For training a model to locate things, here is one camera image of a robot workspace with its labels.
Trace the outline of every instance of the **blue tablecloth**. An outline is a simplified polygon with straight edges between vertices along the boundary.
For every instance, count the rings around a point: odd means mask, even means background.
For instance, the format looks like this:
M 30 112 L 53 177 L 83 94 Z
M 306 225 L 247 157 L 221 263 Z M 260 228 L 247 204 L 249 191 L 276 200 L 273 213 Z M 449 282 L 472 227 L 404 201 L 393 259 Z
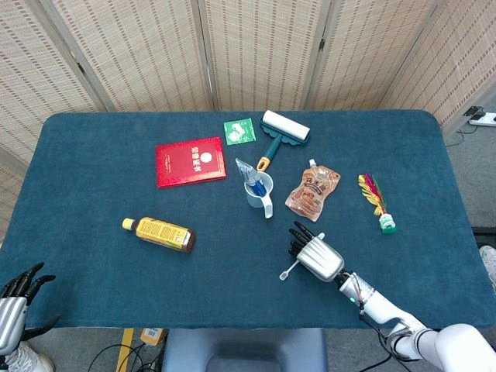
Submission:
M 262 112 L 62 113 L 49 118 L 0 251 L 0 280 L 45 261 L 55 274 L 29 310 L 39 325 L 361 327 L 357 308 L 304 267 L 282 282 L 294 220 L 325 240 L 384 296 L 426 325 L 495 323 L 477 252 L 438 123 L 422 111 L 284 112 L 311 128 L 283 145 L 268 172 L 274 217 L 248 206 L 235 157 L 255 164 L 271 138 Z M 223 122 L 251 118 L 257 141 L 226 146 Z M 157 190 L 157 144 L 221 136 L 228 177 Z M 341 174 L 317 223 L 285 205 L 315 158 Z M 381 234 L 357 176 L 380 183 L 398 231 Z M 193 229 L 191 254 L 122 229 L 150 216 Z

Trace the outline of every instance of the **robot finger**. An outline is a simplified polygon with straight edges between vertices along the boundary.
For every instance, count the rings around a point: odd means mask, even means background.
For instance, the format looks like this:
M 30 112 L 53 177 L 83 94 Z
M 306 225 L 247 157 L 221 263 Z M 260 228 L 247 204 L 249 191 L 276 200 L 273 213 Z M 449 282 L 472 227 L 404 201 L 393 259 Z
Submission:
M 36 279 L 36 281 L 31 284 L 31 287 L 29 287 L 29 289 L 26 291 L 26 294 L 24 295 L 24 297 L 28 299 L 26 304 L 30 306 L 34 296 L 36 296 L 41 286 L 48 281 L 52 281 L 53 279 L 55 279 L 55 275 L 43 275 L 42 277 Z
M 301 243 L 303 244 L 304 246 L 306 246 L 308 244 L 308 242 L 310 240 L 307 239 L 306 236 L 303 236 L 302 234 L 300 234 L 298 231 L 296 231 L 295 229 L 289 229 L 289 232 Z
M 22 277 L 19 285 L 15 290 L 16 296 L 23 296 L 26 294 L 26 291 L 31 285 L 31 281 L 33 280 L 34 275 L 43 267 L 44 264 L 44 262 L 40 262 L 27 270 L 26 275 Z
M 311 232 L 309 229 L 307 229 L 305 225 L 303 225 L 301 222 L 294 221 L 293 223 L 301 230 L 302 233 L 305 234 L 307 238 L 309 238 L 310 240 L 315 238 L 315 234 Z
M 47 333 L 53 328 L 53 326 L 55 326 L 55 323 L 57 323 L 59 319 L 60 315 L 56 315 L 39 328 L 26 329 L 22 333 L 21 341 L 27 341 L 29 339 L 32 339 L 33 337 L 41 336 L 44 333 Z
M 291 254 L 293 257 L 296 257 L 296 256 L 300 253 L 300 251 L 299 251 L 299 250 L 296 250 L 296 249 L 295 249 L 295 248 L 293 248 L 293 247 L 291 247 L 291 248 L 289 249 L 289 251 L 288 251 L 288 252 L 289 252 L 289 254 Z
M 2 289 L 2 291 L 0 292 L 0 298 L 4 298 L 4 297 L 7 297 L 7 292 L 9 291 L 10 289 L 10 286 L 14 283 L 14 281 L 16 281 L 16 278 L 12 279 L 9 283 L 7 283 L 4 288 Z
M 296 240 L 291 241 L 291 246 L 295 248 L 298 251 L 298 253 L 300 253 L 300 251 L 303 249 L 303 244 L 297 242 Z
M 16 289 L 19 286 L 20 281 L 26 275 L 26 271 L 20 274 L 13 282 L 9 285 L 9 289 L 5 292 L 4 297 L 12 297 L 16 293 Z

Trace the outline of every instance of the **red booklet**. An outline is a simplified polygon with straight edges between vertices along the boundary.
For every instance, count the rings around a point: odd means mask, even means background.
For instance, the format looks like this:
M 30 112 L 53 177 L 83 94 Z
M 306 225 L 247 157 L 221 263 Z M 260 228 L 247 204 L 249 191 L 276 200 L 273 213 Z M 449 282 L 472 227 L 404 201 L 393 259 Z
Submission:
M 158 145 L 155 157 L 158 188 L 227 177 L 220 137 Z

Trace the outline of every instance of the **green packet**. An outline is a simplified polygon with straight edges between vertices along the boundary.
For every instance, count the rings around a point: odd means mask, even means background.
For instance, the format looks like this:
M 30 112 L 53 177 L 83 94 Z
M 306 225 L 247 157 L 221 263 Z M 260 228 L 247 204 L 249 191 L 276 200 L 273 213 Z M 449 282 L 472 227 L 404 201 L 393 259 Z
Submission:
M 241 119 L 234 122 L 225 122 L 224 131 L 226 132 L 226 141 L 228 145 L 237 145 L 239 143 L 253 142 L 255 131 L 251 119 Z

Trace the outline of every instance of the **brown bottle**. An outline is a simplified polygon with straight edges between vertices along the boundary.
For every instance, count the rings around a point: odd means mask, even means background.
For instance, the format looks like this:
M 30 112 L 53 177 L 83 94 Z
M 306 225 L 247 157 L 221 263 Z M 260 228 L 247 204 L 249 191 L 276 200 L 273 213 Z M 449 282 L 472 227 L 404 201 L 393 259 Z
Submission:
M 302 215 L 313 222 L 317 221 L 324 201 L 336 188 L 341 176 L 334 170 L 310 160 L 310 168 L 305 169 L 300 185 L 294 189 L 286 199 L 286 205 L 298 215 Z

